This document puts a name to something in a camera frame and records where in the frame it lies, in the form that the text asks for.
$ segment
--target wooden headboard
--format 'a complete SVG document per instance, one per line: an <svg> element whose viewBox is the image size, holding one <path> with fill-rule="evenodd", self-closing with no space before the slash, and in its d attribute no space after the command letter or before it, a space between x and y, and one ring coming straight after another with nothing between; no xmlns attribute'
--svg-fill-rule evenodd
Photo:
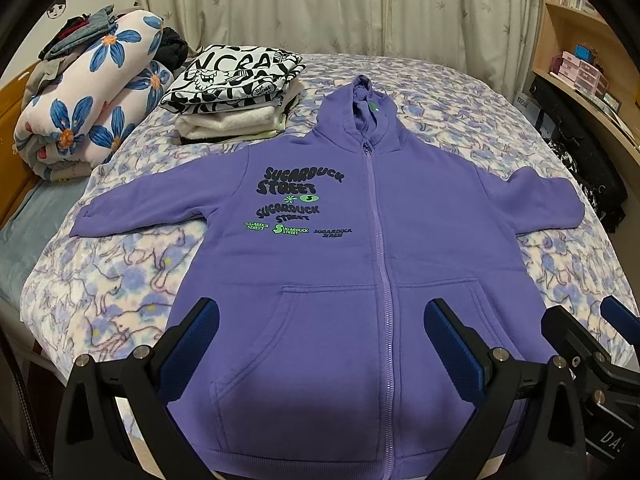
<svg viewBox="0 0 640 480"><path fill-rule="evenodd" d="M14 130L20 105L35 63L0 89L0 227L9 219L27 192L38 181L36 174L14 154Z"/></svg>

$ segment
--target beige curtain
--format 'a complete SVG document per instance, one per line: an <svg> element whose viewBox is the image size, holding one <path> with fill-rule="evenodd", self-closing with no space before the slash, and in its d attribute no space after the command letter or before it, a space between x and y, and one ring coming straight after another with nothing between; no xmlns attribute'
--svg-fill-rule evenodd
<svg viewBox="0 0 640 480"><path fill-rule="evenodd" d="M413 57L485 81L512 100L529 70L540 0L139 0L197 48Z"/></svg>

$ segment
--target purple hoodie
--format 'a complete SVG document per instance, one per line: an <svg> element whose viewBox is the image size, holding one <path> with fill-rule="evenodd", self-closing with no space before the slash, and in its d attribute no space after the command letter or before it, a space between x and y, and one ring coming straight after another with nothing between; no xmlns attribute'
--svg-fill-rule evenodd
<svg viewBox="0 0 640 480"><path fill-rule="evenodd" d="M168 326L207 297L220 329L169 407L210 468L427 475L473 410L424 332L433 298L490 347L553 354L516 235L578 226L574 186L531 168L504 181L425 144L396 111L358 76L305 137L142 176L80 211L71 235L83 237L206 219Z"/></svg>

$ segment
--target floral comforter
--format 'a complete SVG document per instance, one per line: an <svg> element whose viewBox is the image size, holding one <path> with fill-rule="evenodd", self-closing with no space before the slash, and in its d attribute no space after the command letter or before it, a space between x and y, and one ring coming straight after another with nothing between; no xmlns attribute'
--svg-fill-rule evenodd
<svg viewBox="0 0 640 480"><path fill-rule="evenodd" d="M419 60L385 57L317 54L305 56L305 63L300 80L306 91L283 135L308 132L322 98L363 73L395 100L402 122L425 142L503 178L521 166L532 166L543 176L571 178L514 107L467 75ZM245 145L180 146L174 117L156 109L108 164L94 170L85 194L24 285L22 318L66 376L79 354L119 359L137 345L154 344L206 230L203 221L193 220L105 238L69 238L81 206L140 175ZM615 363L624 364L632 350L600 317L600 301L613 294L637 315L636 302L604 229L578 193L586 204L581 226L521 236L522 257L546 305L562 304Z"/></svg>

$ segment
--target black bag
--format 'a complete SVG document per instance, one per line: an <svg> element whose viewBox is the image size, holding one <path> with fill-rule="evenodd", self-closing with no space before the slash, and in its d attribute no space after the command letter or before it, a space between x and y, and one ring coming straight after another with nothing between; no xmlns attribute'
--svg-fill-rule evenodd
<svg viewBox="0 0 640 480"><path fill-rule="evenodd" d="M552 140L575 162L568 168L590 197L605 231L615 232L625 217L621 208L628 197L625 184L600 141L574 112L579 104L540 76L534 79L530 92L557 125Z"/></svg>

